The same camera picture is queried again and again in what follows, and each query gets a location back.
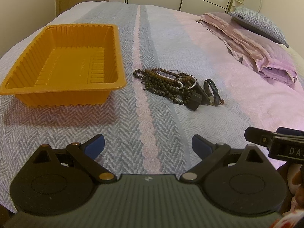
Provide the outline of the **folded pink blanket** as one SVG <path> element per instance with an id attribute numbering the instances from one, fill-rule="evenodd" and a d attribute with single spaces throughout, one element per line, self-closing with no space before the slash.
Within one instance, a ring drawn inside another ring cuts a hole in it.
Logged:
<path id="1" fill-rule="evenodd" d="M 247 30 L 225 13 L 205 13 L 196 22 L 223 41 L 237 61 L 267 82 L 276 81 L 295 88 L 296 67 L 292 57 L 279 44 Z"/>

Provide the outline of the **striped woven bedspread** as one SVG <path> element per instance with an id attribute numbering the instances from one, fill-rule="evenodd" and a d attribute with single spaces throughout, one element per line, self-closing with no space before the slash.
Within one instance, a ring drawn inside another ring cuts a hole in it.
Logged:
<path id="1" fill-rule="evenodd" d="M 1 97 L 1 205 L 15 211 L 11 181 L 41 144 L 63 148 L 101 133 L 97 161 L 110 171 L 182 174 L 198 163 L 191 139 L 199 134 L 234 148 L 253 126 L 303 129 L 303 76 L 294 62 L 295 88 L 269 83 L 237 61 L 200 17 L 156 6 L 84 2 L 53 24 L 115 24 L 127 84 L 104 104 L 29 107 Z M 222 104 L 202 105 L 205 80 Z"/>

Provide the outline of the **blue checked pillow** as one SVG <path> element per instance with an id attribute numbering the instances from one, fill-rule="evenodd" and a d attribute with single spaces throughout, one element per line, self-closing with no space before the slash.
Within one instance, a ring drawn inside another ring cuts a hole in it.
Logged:
<path id="1" fill-rule="evenodd" d="M 282 44 L 287 48 L 289 47 L 281 29 L 259 12 L 239 6 L 228 14 L 245 29 L 268 38 L 275 43 Z"/>

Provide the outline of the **orange plastic tray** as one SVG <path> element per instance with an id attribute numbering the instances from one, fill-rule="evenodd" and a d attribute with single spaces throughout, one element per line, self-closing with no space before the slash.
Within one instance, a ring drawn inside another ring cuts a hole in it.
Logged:
<path id="1" fill-rule="evenodd" d="M 98 105 L 125 87 L 119 30 L 112 24 L 45 27 L 1 84 L 30 107 Z"/>

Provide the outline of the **round white mirror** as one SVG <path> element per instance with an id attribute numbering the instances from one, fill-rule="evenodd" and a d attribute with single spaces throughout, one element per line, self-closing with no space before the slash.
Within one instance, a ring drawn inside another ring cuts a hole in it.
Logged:
<path id="1" fill-rule="evenodd" d="M 259 12 L 262 7 L 262 0 L 243 0 L 242 6 Z"/>

